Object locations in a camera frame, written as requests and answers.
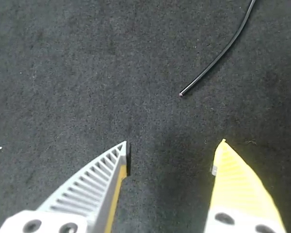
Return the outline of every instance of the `dark gray carpet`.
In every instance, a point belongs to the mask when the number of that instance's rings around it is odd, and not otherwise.
[[[222,138],[291,233],[291,0],[0,0],[0,225],[132,145],[113,232],[202,232]]]

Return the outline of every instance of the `black cable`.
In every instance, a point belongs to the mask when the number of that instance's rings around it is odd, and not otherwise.
[[[247,13],[245,17],[243,18],[243,21],[239,27],[239,29],[236,31],[235,35],[231,39],[231,41],[227,44],[227,46],[222,50],[222,52],[211,62],[206,69],[204,69],[203,72],[201,72],[200,75],[198,75],[189,85],[187,85],[182,91],[180,91],[179,96],[184,96],[191,88],[202,78],[207,74],[207,72],[221,59],[221,57],[229,50],[229,48],[232,46],[232,44],[235,42],[235,40],[238,38],[240,33],[242,32],[244,26],[246,25],[246,22],[248,21],[248,18],[250,16],[251,10],[253,8],[254,3],[256,0],[251,0],[251,3],[248,7]]]

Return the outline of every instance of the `screw hole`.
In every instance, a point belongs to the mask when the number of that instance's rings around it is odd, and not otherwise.
[[[26,225],[23,228],[23,232],[24,233],[33,233],[40,228],[41,223],[42,222],[38,219],[31,220],[31,221],[26,223]]]
[[[228,225],[235,225],[234,219],[230,216],[227,215],[226,213],[218,213],[215,215],[215,220],[218,220],[222,223],[228,224]]]
[[[272,229],[265,225],[257,225],[256,226],[256,232],[258,233],[275,233]]]
[[[59,233],[76,233],[77,230],[78,230],[77,224],[70,222],[63,225],[60,228]]]

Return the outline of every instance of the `yellow stripe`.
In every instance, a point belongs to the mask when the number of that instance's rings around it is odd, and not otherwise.
[[[110,207],[110,212],[108,216],[107,225],[105,228],[105,233],[111,232],[113,218],[114,218],[114,214],[116,210],[116,204],[117,204],[118,196],[120,194],[121,183],[122,183],[122,180],[126,177],[127,177],[127,167],[126,165],[122,165],[117,177],[116,187],[115,187],[115,191],[114,191],[114,195],[113,195],[113,199],[112,199],[112,203]]]

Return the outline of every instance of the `wire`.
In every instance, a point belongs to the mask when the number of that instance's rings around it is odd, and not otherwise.
[[[251,10],[254,6],[254,3],[256,2],[256,0],[251,0],[251,3],[248,7],[247,13],[245,15],[245,17],[243,18],[243,21],[239,27],[239,29],[236,31],[236,33],[234,34],[233,38],[231,39],[231,41],[227,44],[227,46],[222,50],[222,52],[213,60],[213,62],[211,62],[206,69],[204,69],[203,72],[200,73],[200,75],[198,75],[189,85],[187,85],[182,91],[180,91],[179,96],[182,97],[184,96],[189,90],[192,89],[192,87],[202,78],[204,77],[207,72],[222,58],[222,56],[229,50],[229,48],[233,45],[233,43],[235,42],[235,40],[238,38],[238,36],[240,35],[240,33],[242,32],[244,26],[246,25],[246,22],[248,21],[248,18],[250,16]]]

